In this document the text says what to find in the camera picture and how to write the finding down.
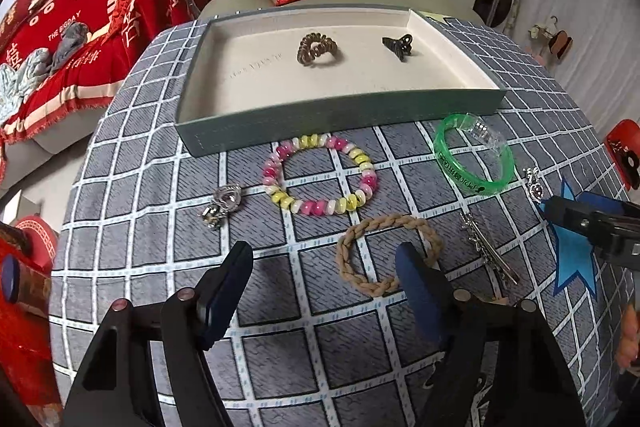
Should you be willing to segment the person's right hand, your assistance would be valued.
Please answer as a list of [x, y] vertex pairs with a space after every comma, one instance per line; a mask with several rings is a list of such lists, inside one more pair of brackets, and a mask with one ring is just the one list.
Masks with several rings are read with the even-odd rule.
[[620, 342], [615, 360], [621, 369], [630, 369], [639, 356], [639, 314], [633, 305], [629, 305], [620, 325]]

